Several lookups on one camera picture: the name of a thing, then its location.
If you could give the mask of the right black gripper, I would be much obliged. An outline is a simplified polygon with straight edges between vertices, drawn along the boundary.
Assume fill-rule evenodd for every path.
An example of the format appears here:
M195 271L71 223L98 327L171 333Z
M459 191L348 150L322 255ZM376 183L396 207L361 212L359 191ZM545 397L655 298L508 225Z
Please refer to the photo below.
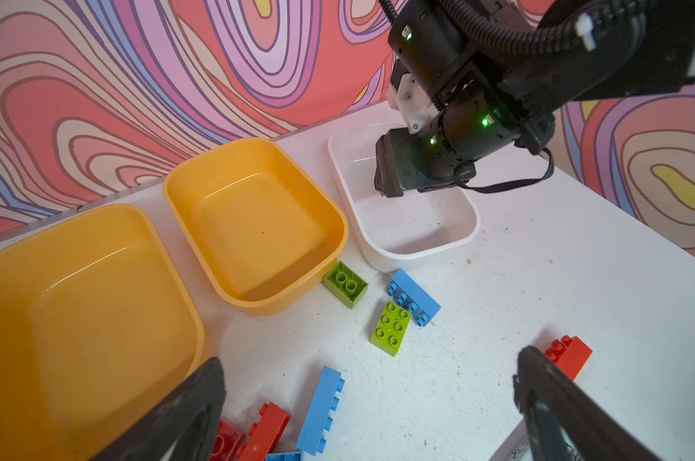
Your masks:
M407 126L389 130L375 144L374 188L386 197L453 187L493 194L533 186L554 174L554 159L546 147L554 133L554 117L521 122L496 93L476 82L437 109L416 78L405 74L393 89L390 106L401 113ZM544 174L471 186L468 182L476 176L476 163L510 144L534 156L545 155Z

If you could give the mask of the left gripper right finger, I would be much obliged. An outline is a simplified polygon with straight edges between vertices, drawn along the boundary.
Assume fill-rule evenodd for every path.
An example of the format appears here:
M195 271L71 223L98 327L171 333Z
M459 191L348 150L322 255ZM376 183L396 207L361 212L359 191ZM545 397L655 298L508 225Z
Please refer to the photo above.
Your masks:
M539 349L518 354L514 403L534 460L656 460Z

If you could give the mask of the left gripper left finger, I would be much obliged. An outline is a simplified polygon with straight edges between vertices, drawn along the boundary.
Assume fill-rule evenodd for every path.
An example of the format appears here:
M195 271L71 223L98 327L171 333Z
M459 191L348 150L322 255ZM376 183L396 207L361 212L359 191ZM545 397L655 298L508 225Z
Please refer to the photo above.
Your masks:
M224 369L212 357L95 460L207 460L226 399Z

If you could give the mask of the red lego brick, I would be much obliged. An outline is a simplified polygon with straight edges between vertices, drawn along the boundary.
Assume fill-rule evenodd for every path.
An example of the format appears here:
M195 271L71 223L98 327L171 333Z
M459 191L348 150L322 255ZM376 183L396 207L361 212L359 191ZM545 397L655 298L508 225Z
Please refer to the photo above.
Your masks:
M233 461L238 449L243 445L245 434L224 419L220 419L215 445L209 457L210 461Z
M247 441L237 449L239 461L264 461L277 446L291 414L275 403L264 403L259 409L260 420L247 432Z
M592 349L577 336L563 336L554 340L544 351L570 380L576 380L591 358Z

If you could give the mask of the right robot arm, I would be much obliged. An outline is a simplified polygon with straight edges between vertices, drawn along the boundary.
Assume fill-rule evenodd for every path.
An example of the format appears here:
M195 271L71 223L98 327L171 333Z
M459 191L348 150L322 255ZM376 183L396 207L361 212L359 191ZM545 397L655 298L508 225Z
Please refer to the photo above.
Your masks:
M481 159L547 154L572 101L672 93L695 81L695 1L556 1L531 28L508 1L383 2L397 75L436 114L376 144L375 189L470 189Z

